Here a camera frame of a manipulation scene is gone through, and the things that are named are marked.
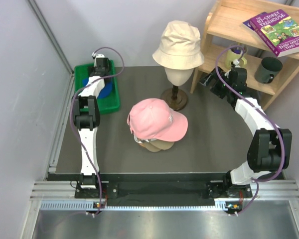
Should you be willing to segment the pink white baseball cap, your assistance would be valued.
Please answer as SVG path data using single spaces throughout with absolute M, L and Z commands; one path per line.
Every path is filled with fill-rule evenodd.
M 148 98 L 135 104 L 127 117 L 131 134 L 141 140 L 176 142 L 188 130 L 185 115 L 174 111 L 158 98 Z

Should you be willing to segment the black cap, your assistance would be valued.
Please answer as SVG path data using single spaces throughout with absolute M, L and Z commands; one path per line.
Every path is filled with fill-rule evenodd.
M 135 137 L 135 141 L 136 141 L 136 142 L 138 142 L 138 141 L 143 141 L 143 142 L 148 142 L 148 143 L 150 143 L 150 142 L 156 141 L 156 139 L 155 139 L 155 138 L 154 138 L 154 139 L 140 139 L 140 138 Z

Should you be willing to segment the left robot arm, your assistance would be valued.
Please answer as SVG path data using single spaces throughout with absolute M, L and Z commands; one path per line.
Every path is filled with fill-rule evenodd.
M 111 61 L 103 54 L 95 54 L 94 63 L 87 67 L 89 76 L 86 83 L 75 80 L 75 93 L 72 105 L 73 127 L 79 136 L 82 165 L 77 179 L 75 198 L 98 198 L 103 192 L 99 180 L 96 136 L 100 125 L 100 110 L 97 98 L 106 87 L 107 77 L 111 74 Z

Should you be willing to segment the cream bucket hat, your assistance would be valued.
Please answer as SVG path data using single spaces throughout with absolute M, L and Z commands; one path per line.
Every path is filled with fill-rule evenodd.
M 197 27 L 185 21 L 174 20 L 167 24 L 159 47 L 152 57 L 156 63 L 166 68 L 193 69 L 204 63 L 200 44 L 201 34 Z

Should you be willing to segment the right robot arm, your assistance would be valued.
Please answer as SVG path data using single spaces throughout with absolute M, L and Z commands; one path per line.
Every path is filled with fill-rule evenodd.
M 247 91 L 246 81 L 247 70 L 240 67 L 228 72 L 217 67 L 200 80 L 213 94 L 227 99 L 253 136 L 247 160 L 223 177 L 222 190 L 228 197 L 236 196 L 253 179 L 286 169 L 290 163 L 291 131 L 272 126 L 257 99 Z

